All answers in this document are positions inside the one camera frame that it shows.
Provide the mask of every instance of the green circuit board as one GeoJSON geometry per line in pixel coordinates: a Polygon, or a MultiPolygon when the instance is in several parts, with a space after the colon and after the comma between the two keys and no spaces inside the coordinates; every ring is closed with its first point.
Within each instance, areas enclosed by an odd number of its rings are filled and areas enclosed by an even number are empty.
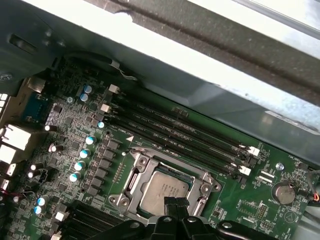
{"type": "MultiPolygon", "coordinates": [[[[210,194],[202,216],[207,218],[213,227],[222,220],[232,220],[279,240],[292,238],[308,204],[306,197],[297,192],[310,191],[306,170],[298,167],[302,162],[301,159],[119,76],[69,62],[61,66],[52,81],[57,86],[57,92],[54,95],[44,96],[44,99],[49,99],[50,102],[46,103],[49,105],[49,117],[46,123],[58,126],[58,132],[49,133],[43,145],[35,150],[32,159],[28,162],[28,166],[32,163],[45,163],[56,169],[52,180],[41,185],[37,192],[38,196],[48,195],[50,202],[43,214],[36,215],[34,213],[36,198],[31,196],[22,200],[10,214],[6,239],[37,240],[41,235],[48,234],[57,206],[60,203],[72,203],[74,200],[82,201],[104,213],[126,220],[127,218],[120,216],[119,211],[109,203],[108,196],[120,194],[123,190],[134,160],[130,154],[123,156],[122,153],[137,146],[155,148],[211,173],[213,178],[221,184],[222,189],[210,194]],[[161,106],[161,109],[168,112],[175,112],[178,109],[188,121],[198,123],[206,129],[218,131],[243,145],[259,149],[258,156],[250,156],[255,164],[246,181],[236,181],[227,174],[217,171],[212,165],[195,161],[185,155],[179,153],[173,155],[171,151],[160,147],[149,138],[107,120],[105,127],[99,128],[95,116],[101,104],[116,105],[114,94],[108,91],[110,84],[118,86],[123,92],[143,96],[148,102],[161,106]],[[89,95],[89,100],[86,102],[80,100],[84,85],[90,85],[94,89],[94,93],[89,95]],[[73,98],[72,103],[67,101],[68,97],[73,98]],[[53,106],[61,107],[61,111],[54,112],[53,106]],[[95,136],[97,142],[86,145],[87,136],[95,136]],[[119,147],[113,151],[115,155],[99,193],[92,196],[88,193],[88,189],[99,165],[96,158],[107,149],[103,140],[115,141],[119,143],[119,147]],[[63,145],[64,150],[48,152],[51,143],[63,145]],[[91,151],[90,157],[83,159],[86,168],[80,172],[81,180],[76,183],[70,182],[69,176],[75,172],[74,165],[79,161],[79,154],[83,149],[91,151]],[[277,170],[278,163],[283,164],[284,170],[277,170]],[[280,204],[273,196],[273,188],[283,182],[290,183],[296,189],[296,196],[291,204],[280,204]]],[[[38,121],[37,116],[30,117],[27,112],[23,117],[28,118],[28,121],[38,121]]],[[[209,140],[215,139],[205,131],[199,134],[209,140]]],[[[205,145],[203,142],[196,140],[195,142],[199,146],[205,145]]],[[[27,177],[22,176],[21,185],[26,181],[28,181],[27,177]]]]}

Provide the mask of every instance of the capacitor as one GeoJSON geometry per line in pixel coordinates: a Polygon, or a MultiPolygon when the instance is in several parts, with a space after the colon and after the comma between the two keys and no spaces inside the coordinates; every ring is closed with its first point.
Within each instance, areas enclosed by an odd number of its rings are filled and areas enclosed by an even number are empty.
{"type": "Polygon", "coordinates": [[[55,125],[46,125],[44,126],[44,130],[47,132],[56,132],[58,131],[58,127],[55,125]]]}
{"type": "Polygon", "coordinates": [[[37,169],[43,169],[45,167],[45,165],[42,162],[36,163],[36,164],[32,164],[30,169],[32,171],[37,170],[37,169]]]}
{"type": "Polygon", "coordinates": [[[83,91],[86,94],[91,94],[92,93],[92,87],[90,85],[85,85],[84,88],[83,88],[83,91]]]}
{"type": "Polygon", "coordinates": [[[80,100],[81,100],[82,102],[86,102],[86,101],[88,101],[88,99],[89,99],[88,94],[83,93],[83,94],[80,95],[80,100]]]}
{"type": "Polygon", "coordinates": [[[95,136],[88,136],[88,137],[86,137],[86,139],[85,139],[85,143],[86,143],[87,145],[92,145],[92,144],[94,144],[96,141],[97,141],[97,139],[96,139],[95,136]]]}
{"type": "Polygon", "coordinates": [[[89,149],[83,149],[80,152],[80,158],[85,159],[87,157],[89,157],[91,154],[91,151],[89,149]]]}
{"type": "Polygon", "coordinates": [[[75,165],[74,165],[74,170],[76,171],[81,171],[86,167],[86,163],[84,161],[78,161],[75,165]]]}
{"type": "Polygon", "coordinates": [[[51,151],[54,152],[60,152],[63,151],[65,149],[65,147],[63,145],[53,145],[51,147],[51,151]]]}
{"type": "Polygon", "coordinates": [[[105,124],[101,121],[98,123],[98,128],[103,129],[105,127],[105,124]]]}
{"type": "Polygon", "coordinates": [[[81,179],[81,173],[76,171],[74,173],[72,173],[70,176],[69,176],[69,180],[70,182],[72,183],[75,183],[76,181],[80,180],[81,179]]]}
{"type": "Polygon", "coordinates": [[[41,213],[43,213],[44,208],[42,208],[41,206],[35,206],[33,211],[36,215],[40,215],[41,213]]]}
{"type": "Polygon", "coordinates": [[[43,195],[43,196],[39,197],[36,202],[40,207],[43,207],[43,206],[47,205],[49,200],[50,200],[50,198],[48,195],[43,195]]]}
{"type": "Polygon", "coordinates": [[[36,176],[39,176],[41,174],[41,170],[35,170],[35,171],[29,171],[28,173],[27,173],[27,176],[28,176],[28,178],[30,178],[30,179],[32,179],[32,178],[34,178],[34,177],[36,177],[36,176]]]}

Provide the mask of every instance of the mounting screw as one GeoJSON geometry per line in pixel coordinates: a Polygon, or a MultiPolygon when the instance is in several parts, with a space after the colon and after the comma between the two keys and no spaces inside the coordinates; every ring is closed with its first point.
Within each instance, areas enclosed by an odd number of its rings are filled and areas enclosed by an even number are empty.
{"type": "Polygon", "coordinates": [[[0,75],[1,81],[10,81],[14,76],[11,73],[4,73],[0,75]]]}
{"type": "Polygon", "coordinates": [[[18,196],[15,196],[15,197],[13,198],[13,202],[17,204],[17,203],[19,202],[19,197],[18,197],[18,196]]]}
{"type": "Polygon", "coordinates": [[[197,221],[197,219],[195,218],[195,217],[189,217],[188,218],[188,222],[189,223],[194,223],[194,222],[196,222],[197,221]]]}
{"type": "Polygon", "coordinates": [[[163,221],[166,222],[166,223],[168,223],[168,222],[171,222],[171,221],[172,221],[172,218],[166,216],[166,217],[163,219],[163,221]]]}
{"type": "Polygon", "coordinates": [[[128,206],[129,200],[124,198],[124,199],[121,200],[121,204],[122,204],[122,206],[128,206]]]}
{"type": "Polygon", "coordinates": [[[281,163],[281,162],[278,162],[276,165],[275,165],[275,168],[278,170],[278,171],[283,171],[285,169],[285,166],[281,163]]]}
{"type": "Polygon", "coordinates": [[[142,166],[146,165],[147,164],[147,159],[145,157],[140,158],[139,159],[139,164],[142,165],[142,166]]]}
{"type": "Polygon", "coordinates": [[[131,228],[131,229],[136,229],[136,228],[139,227],[139,226],[140,226],[139,223],[134,222],[134,223],[132,223],[132,224],[130,225],[130,228],[131,228]]]}
{"type": "Polygon", "coordinates": [[[224,222],[224,223],[222,223],[222,227],[224,227],[225,229],[230,229],[230,228],[232,228],[232,225],[229,222],[224,222]]]}
{"type": "Polygon", "coordinates": [[[201,186],[201,192],[202,192],[203,194],[209,192],[209,190],[210,190],[210,187],[209,187],[208,185],[202,185],[202,186],[201,186]]]}

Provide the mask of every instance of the black wire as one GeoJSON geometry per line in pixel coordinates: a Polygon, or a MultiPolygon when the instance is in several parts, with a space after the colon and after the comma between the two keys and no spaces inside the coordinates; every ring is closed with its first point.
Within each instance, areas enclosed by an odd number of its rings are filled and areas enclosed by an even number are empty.
{"type": "Polygon", "coordinates": [[[312,221],[312,222],[320,225],[320,218],[317,217],[317,216],[312,215],[310,212],[305,211],[305,212],[303,213],[303,216],[305,216],[305,217],[306,217],[307,219],[309,219],[310,221],[312,221]]]}

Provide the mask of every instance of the ram slot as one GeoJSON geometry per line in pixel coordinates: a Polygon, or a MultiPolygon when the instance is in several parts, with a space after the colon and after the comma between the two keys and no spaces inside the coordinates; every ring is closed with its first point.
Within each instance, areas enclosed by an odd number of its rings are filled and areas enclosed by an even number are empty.
{"type": "Polygon", "coordinates": [[[227,175],[234,174],[234,171],[232,169],[228,169],[224,166],[221,166],[217,163],[214,163],[212,160],[212,157],[204,157],[199,152],[193,152],[192,150],[181,147],[179,144],[174,144],[168,140],[165,140],[165,137],[161,137],[158,133],[153,133],[152,131],[145,128],[145,126],[137,124],[135,122],[131,121],[125,121],[121,118],[113,118],[111,120],[111,124],[114,126],[118,126],[122,129],[128,130],[129,132],[133,134],[137,134],[143,138],[148,139],[150,142],[154,143],[156,146],[162,147],[164,150],[168,150],[170,152],[175,152],[181,156],[184,156],[188,159],[194,160],[196,162],[199,162],[205,166],[208,166],[209,168],[223,173],[227,175]]]}
{"type": "Polygon", "coordinates": [[[174,141],[176,141],[177,143],[180,143],[182,145],[185,145],[186,147],[188,148],[191,148],[195,151],[198,151],[198,152],[201,152],[203,154],[206,154],[206,157],[214,157],[214,159],[218,160],[218,161],[221,161],[221,162],[224,162],[224,163],[227,163],[227,164],[231,164],[231,163],[234,163],[234,161],[217,152],[217,151],[213,151],[211,150],[210,148],[208,147],[203,147],[201,146],[200,144],[196,143],[196,142],[193,142],[193,140],[191,138],[189,139],[182,139],[181,138],[181,133],[179,133],[178,131],[176,130],[172,130],[172,129],[168,129],[167,127],[163,126],[163,125],[159,125],[157,123],[154,123],[152,121],[150,121],[149,119],[147,119],[146,117],[144,116],[139,116],[139,115],[136,115],[136,114],[130,114],[130,117],[127,117],[127,113],[126,112],[123,112],[123,114],[119,114],[118,115],[122,118],[122,119],[126,119],[127,121],[134,121],[138,124],[141,124],[143,126],[146,126],[150,129],[152,129],[153,131],[159,133],[159,134],[162,134],[163,136],[165,136],[166,138],[170,138],[174,141]]]}
{"type": "Polygon", "coordinates": [[[199,135],[198,132],[188,130],[178,124],[175,124],[176,120],[173,119],[173,121],[170,121],[152,112],[151,109],[145,107],[143,109],[141,107],[138,107],[136,104],[132,104],[126,101],[118,101],[117,104],[128,114],[141,114],[143,116],[147,116],[155,122],[161,123],[168,128],[179,130],[187,137],[193,138],[198,142],[215,148],[220,152],[230,155],[231,157],[236,157],[239,153],[239,151],[232,149],[230,145],[223,144],[220,142],[220,140],[214,140],[215,138],[208,137],[206,134],[199,135]]]}
{"type": "Polygon", "coordinates": [[[231,137],[228,137],[226,135],[224,135],[221,132],[218,132],[214,129],[208,128],[206,126],[203,126],[197,122],[194,122],[190,119],[187,118],[180,118],[179,115],[175,114],[174,112],[167,110],[157,104],[151,103],[149,99],[144,99],[141,97],[141,95],[135,95],[131,92],[126,92],[125,93],[125,98],[129,99],[130,101],[132,101],[133,103],[140,103],[142,105],[148,106],[148,108],[154,109],[157,112],[163,114],[163,115],[167,115],[172,117],[173,119],[177,119],[177,121],[181,122],[184,125],[187,125],[189,127],[192,127],[194,129],[198,129],[201,132],[205,132],[205,133],[209,133],[211,135],[213,135],[215,138],[222,140],[223,142],[226,142],[234,147],[239,147],[239,145],[243,145],[240,141],[235,140],[231,137]]]}

